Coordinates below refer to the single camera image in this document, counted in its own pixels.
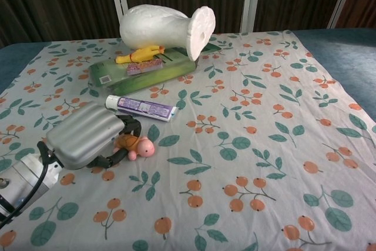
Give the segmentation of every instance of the rubber chicken toy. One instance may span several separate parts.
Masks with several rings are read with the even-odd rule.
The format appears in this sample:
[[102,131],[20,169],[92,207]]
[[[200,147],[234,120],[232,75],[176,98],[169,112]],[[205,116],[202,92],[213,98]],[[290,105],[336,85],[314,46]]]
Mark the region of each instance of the rubber chicken toy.
[[165,48],[158,45],[150,45],[142,49],[137,49],[134,53],[131,53],[126,56],[118,56],[115,59],[115,62],[118,64],[124,63],[141,63],[144,61],[153,60],[153,56],[157,54],[163,54]]

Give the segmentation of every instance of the pink toy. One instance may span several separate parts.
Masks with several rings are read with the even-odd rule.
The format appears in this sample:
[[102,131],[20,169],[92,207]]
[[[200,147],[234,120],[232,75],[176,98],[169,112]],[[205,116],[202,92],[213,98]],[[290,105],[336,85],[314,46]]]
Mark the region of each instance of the pink toy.
[[151,142],[146,136],[138,138],[137,136],[130,134],[121,134],[114,141],[114,145],[114,153],[120,148],[127,149],[129,151],[128,158],[131,161],[136,160],[137,155],[140,155],[141,157],[150,157],[155,152],[153,142]]

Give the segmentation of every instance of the barcode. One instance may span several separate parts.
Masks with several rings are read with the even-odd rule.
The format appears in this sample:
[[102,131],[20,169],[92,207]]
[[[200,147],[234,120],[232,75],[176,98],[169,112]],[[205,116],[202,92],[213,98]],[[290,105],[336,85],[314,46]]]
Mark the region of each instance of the barcode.
[[111,77],[110,76],[102,76],[102,77],[99,78],[99,80],[100,80],[101,84],[105,84],[105,83],[108,83],[108,82],[111,81]]

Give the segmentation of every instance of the black cable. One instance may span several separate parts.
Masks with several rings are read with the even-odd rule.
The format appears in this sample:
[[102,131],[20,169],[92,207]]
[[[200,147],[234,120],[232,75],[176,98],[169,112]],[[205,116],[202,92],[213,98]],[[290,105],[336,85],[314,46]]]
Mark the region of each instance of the black cable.
[[29,192],[26,198],[22,201],[20,205],[8,216],[5,220],[0,223],[0,229],[2,229],[18,212],[29,202],[29,200],[34,196],[35,192],[41,186],[46,174],[47,174],[48,164],[43,165],[43,170],[41,176],[39,177],[38,181],[36,182],[33,189]]

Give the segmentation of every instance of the silver metal part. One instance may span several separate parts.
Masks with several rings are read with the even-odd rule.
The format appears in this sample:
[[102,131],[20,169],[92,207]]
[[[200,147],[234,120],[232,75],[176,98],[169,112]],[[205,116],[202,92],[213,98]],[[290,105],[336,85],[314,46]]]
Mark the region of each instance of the silver metal part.
[[80,169],[100,155],[124,128],[124,123],[104,106],[89,102],[46,135],[46,145],[65,168]]

